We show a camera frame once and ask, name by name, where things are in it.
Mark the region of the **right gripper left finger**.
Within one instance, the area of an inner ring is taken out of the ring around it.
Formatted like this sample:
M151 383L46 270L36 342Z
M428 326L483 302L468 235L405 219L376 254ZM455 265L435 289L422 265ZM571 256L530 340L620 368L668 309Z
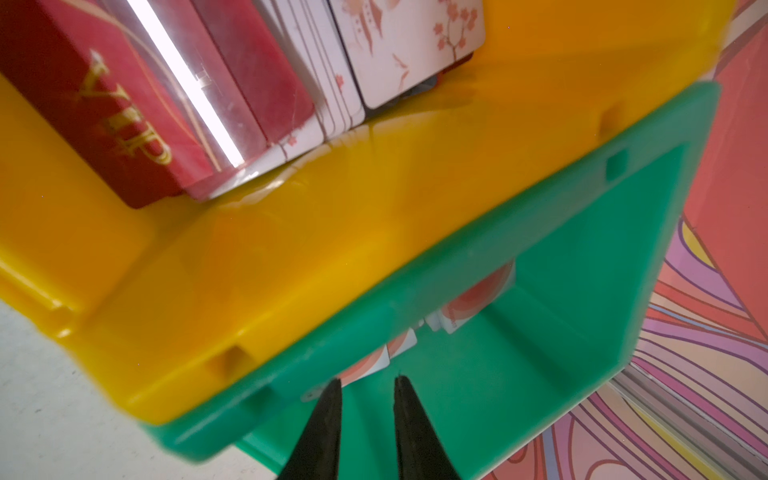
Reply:
M336 480L339 471L342 384L332 380L314 410L278 480Z

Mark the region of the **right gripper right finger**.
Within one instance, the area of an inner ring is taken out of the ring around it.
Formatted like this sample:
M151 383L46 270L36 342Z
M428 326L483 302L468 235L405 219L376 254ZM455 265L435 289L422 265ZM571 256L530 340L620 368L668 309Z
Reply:
M394 381L394 421L401 480L459 480L410 379Z

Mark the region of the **red credit card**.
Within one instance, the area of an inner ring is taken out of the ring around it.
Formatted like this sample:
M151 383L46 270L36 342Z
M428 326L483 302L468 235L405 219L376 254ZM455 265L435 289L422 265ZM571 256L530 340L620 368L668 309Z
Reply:
M1 72L132 208L216 166L202 124L125 1L4 1Z

